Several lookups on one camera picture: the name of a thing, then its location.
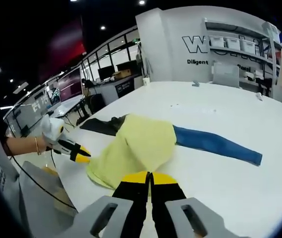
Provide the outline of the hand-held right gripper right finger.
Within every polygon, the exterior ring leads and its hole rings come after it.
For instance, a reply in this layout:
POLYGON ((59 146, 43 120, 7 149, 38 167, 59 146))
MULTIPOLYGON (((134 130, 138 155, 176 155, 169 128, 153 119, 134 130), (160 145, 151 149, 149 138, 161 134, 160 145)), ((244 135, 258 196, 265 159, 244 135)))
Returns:
POLYGON ((237 238, 224 219, 196 198, 187 198, 169 175, 150 173, 152 218, 160 238, 237 238))

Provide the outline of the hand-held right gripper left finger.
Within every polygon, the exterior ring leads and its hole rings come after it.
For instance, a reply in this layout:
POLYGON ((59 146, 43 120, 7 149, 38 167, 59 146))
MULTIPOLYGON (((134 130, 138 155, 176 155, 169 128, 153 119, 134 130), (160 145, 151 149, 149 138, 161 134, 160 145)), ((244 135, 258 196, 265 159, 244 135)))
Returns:
POLYGON ((125 176, 112 196, 102 196, 79 212, 60 238, 138 238, 146 218, 149 173, 125 176))

